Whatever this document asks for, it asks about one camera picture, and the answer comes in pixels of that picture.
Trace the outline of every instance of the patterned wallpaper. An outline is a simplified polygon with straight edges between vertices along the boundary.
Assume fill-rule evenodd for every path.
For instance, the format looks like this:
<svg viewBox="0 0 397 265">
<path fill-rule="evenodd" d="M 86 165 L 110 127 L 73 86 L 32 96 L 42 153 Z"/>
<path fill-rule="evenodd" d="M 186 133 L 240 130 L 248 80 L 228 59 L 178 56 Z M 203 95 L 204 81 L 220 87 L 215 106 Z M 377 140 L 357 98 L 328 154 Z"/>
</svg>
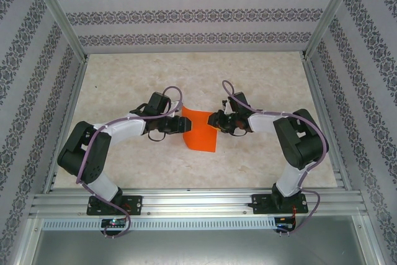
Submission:
<svg viewBox="0 0 397 265">
<path fill-rule="evenodd" d="M 387 264 L 397 264 L 396 23 L 396 0 L 343 0 L 311 59 Z"/>
<path fill-rule="evenodd" d="M 43 0 L 0 0 L 0 264 L 43 191 L 80 61 Z"/>
<path fill-rule="evenodd" d="M 329 0 L 59 0 L 87 53 L 304 50 Z"/>
</svg>

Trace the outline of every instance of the floor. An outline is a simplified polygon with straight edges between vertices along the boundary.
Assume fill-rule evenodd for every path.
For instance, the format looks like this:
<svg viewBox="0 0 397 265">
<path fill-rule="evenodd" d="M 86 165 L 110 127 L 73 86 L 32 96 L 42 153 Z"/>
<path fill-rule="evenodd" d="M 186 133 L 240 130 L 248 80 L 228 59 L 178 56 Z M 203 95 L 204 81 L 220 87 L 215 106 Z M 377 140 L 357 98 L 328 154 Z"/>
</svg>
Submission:
<svg viewBox="0 0 397 265">
<path fill-rule="evenodd" d="M 91 55 L 71 129 L 81 120 L 122 117 L 169 85 L 182 89 L 187 108 L 216 112 L 227 98 L 223 79 L 257 109 L 306 108 L 318 122 L 298 52 L 150 53 Z M 174 91 L 168 95 L 178 98 Z M 104 171 L 121 188 L 271 187 L 285 163 L 275 135 L 218 133 L 216 153 L 209 153 L 189 150 L 177 134 L 158 143 L 142 136 L 113 146 Z M 59 168 L 54 187 L 79 187 L 75 180 Z M 336 187 L 328 157 L 303 185 Z"/>
</svg>

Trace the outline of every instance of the metal frame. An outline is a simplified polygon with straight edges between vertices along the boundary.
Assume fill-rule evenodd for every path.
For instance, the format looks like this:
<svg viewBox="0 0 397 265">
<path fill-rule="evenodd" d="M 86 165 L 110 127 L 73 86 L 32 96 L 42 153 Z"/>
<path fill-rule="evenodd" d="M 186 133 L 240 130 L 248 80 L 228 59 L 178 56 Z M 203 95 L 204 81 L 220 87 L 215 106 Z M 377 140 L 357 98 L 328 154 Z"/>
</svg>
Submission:
<svg viewBox="0 0 397 265">
<path fill-rule="evenodd" d="M 380 251 L 378 241 L 375 237 L 370 223 L 367 208 L 360 191 L 353 191 L 346 169 L 342 162 L 337 143 L 333 134 L 332 126 L 326 112 L 323 99 L 320 97 L 319 86 L 315 80 L 310 61 L 306 60 L 301 53 L 303 67 L 313 96 L 314 106 L 319 117 L 320 126 L 323 129 L 330 143 L 330 159 L 334 166 L 334 175 L 337 181 L 335 188 L 315 189 L 320 193 L 321 204 L 314 216 L 333 217 L 337 215 L 351 216 L 356 227 L 356 233 L 362 247 L 367 264 L 384 264 L 384 259 Z M 68 108 L 68 115 L 61 131 L 61 141 L 57 145 L 55 154 L 57 155 L 60 145 L 63 144 L 68 135 L 68 130 L 73 118 L 79 91 L 83 83 L 87 60 L 81 66 L 77 84 Z M 82 189 L 55 189 L 51 190 L 51 184 L 56 173 L 56 163 L 51 166 L 51 171 L 46 185 L 46 194 L 37 194 L 33 198 L 32 208 L 29 213 L 28 224 L 22 237 L 22 243 L 17 252 L 15 264 L 31 264 L 34 252 L 38 245 L 40 233 L 46 221 L 76 221 L 89 220 L 100 217 L 90 217 L 86 215 L 89 193 Z M 141 215 L 132 217 L 132 220 L 156 225 L 162 220 L 171 220 L 176 225 L 186 221 L 211 220 L 214 223 L 225 222 L 225 220 L 235 219 L 237 221 L 249 221 L 253 225 L 261 222 L 261 219 L 273 218 L 275 215 L 254 215 L 252 208 L 248 207 L 251 203 L 253 194 L 270 194 L 270 189 L 124 189 L 125 195 L 142 195 L 143 204 Z M 316 196 L 306 195 L 306 201 L 311 210 L 316 203 Z M 306 215 L 298 214 L 297 217 L 303 218 Z M 249 224 L 245 228 L 254 228 Z"/>
<path fill-rule="evenodd" d="M 316 47 L 323 37 L 325 31 L 328 28 L 329 23 L 331 23 L 332 18 L 334 17 L 339 5 L 343 0 L 330 0 L 327 7 L 324 10 L 323 15 L 321 16 L 318 24 L 311 35 L 308 45 L 305 49 L 305 56 L 311 57 L 313 53 L 316 51 Z"/>
<path fill-rule="evenodd" d="M 315 189 L 320 193 L 321 204 L 314 216 L 333 217 L 348 215 L 353 219 L 357 237 L 362 247 L 367 264 L 384 264 L 375 233 L 370 223 L 364 199 L 360 191 L 347 191 L 343 188 Z M 139 221 L 152 225 L 147 230 L 170 230 L 155 228 L 156 223 L 164 220 L 174 222 L 176 225 L 183 222 L 210 220 L 220 223 L 218 230 L 225 229 L 221 223 L 225 220 L 234 222 L 251 222 L 251 226 L 243 224 L 241 229 L 247 228 L 271 228 L 268 225 L 258 225 L 261 219 L 268 220 L 274 215 L 254 215 L 251 203 L 253 194 L 270 194 L 270 189 L 125 189 L 126 195 L 142 195 L 142 215 L 132 217 L 133 221 Z M 29 213 L 28 225 L 22 238 L 15 264 L 31 264 L 34 251 L 38 245 L 40 232 L 46 221 L 69 222 L 70 228 L 59 230 L 87 230 L 76 228 L 76 224 L 89 219 L 107 217 L 90 217 L 86 215 L 88 197 L 84 190 L 57 189 L 49 194 L 37 194 L 33 198 L 33 204 Z M 311 210 L 316 203 L 316 196 L 307 194 L 306 200 Z M 186 225 L 178 230 L 197 230 Z"/>
<path fill-rule="evenodd" d="M 87 56 L 85 59 L 83 59 L 83 61 L 80 64 L 79 73 L 77 75 L 78 76 L 77 81 L 76 81 L 76 84 L 73 86 L 73 91 L 72 91 L 72 95 L 70 97 L 69 107 L 68 107 L 68 110 L 66 111 L 66 118 L 65 118 L 66 121 L 63 122 L 63 125 L 61 127 L 60 139 L 59 139 L 58 143 L 56 144 L 56 148 L 55 148 L 55 152 L 54 152 L 55 156 L 58 156 L 58 154 L 61 151 L 61 146 L 63 146 L 63 144 L 65 144 L 66 139 L 68 137 L 68 132 L 69 132 L 70 125 L 71 125 L 71 122 L 73 119 L 74 110 L 76 108 L 77 100 L 79 98 L 81 85 L 83 84 L 84 75 L 86 74 L 88 59 L 89 59 L 89 56 Z M 44 193 L 46 193 L 46 194 L 50 192 L 51 187 L 55 181 L 57 167 L 58 167 L 58 165 L 56 164 L 56 158 L 54 158 L 51 163 L 50 170 L 48 172 L 48 179 L 45 182 L 45 186 L 44 186 Z"/>
<path fill-rule="evenodd" d="M 68 40 L 69 44 L 71 45 L 75 54 L 79 57 L 80 60 L 85 59 L 87 57 L 86 52 L 81 45 L 78 36 L 74 32 L 72 25 L 69 23 L 69 20 L 62 10 L 58 0 L 44 0 L 45 4 L 47 5 L 48 9 L 52 13 L 56 23 L 60 26 L 63 34 L 65 35 L 66 39 Z"/>
</svg>

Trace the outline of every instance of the black mounting bracket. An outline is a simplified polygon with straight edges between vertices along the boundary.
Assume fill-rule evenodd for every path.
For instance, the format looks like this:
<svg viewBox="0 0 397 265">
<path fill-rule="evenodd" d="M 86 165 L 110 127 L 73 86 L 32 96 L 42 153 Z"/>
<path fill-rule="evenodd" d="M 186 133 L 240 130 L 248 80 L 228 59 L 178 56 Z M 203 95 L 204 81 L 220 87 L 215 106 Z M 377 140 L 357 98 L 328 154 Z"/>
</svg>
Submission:
<svg viewBox="0 0 397 265">
<path fill-rule="evenodd" d="M 122 209 L 129 215 L 141 215 L 142 196 L 140 195 L 123 195 L 121 198 Z M 103 203 L 95 196 L 90 196 L 87 206 L 87 215 L 124 215 L 123 212 Z"/>
<path fill-rule="evenodd" d="M 272 194 L 254 194 L 252 203 L 248 204 L 252 207 L 254 214 L 286 214 L 293 213 L 295 206 L 296 213 L 308 213 L 308 205 L 304 194 L 297 194 L 290 200 L 284 200 L 283 204 L 277 206 L 274 202 Z"/>
</svg>

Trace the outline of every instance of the black arm joint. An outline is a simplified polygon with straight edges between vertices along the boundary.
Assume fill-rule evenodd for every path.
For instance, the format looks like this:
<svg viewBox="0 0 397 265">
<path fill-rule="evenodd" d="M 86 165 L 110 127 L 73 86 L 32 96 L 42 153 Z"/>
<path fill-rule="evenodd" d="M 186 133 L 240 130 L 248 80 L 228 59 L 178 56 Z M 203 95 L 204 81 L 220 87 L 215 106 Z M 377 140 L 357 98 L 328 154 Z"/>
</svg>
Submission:
<svg viewBox="0 0 397 265">
<path fill-rule="evenodd" d="M 306 109 L 300 109 L 294 114 L 309 120 L 318 127 Z M 284 157 L 291 166 L 301 170 L 320 159 L 323 154 L 323 143 L 320 136 L 308 124 L 294 117 L 280 118 L 273 124 Z M 328 150 L 329 145 L 326 141 L 326 151 Z"/>
<path fill-rule="evenodd" d="M 81 121 L 71 132 L 61 153 L 58 155 L 58 165 L 68 173 L 77 176 L 86 154 L 83 145 L 88 145 L 96 129 L 93 125 Z M 107 133 L 99 133 L 87 157 L 86 167 L 81 176 L 82 182 L 89 184 L 95 181 L 104 169 L 107 152 L 109 150 L 110 139 Z"/>
</svg>

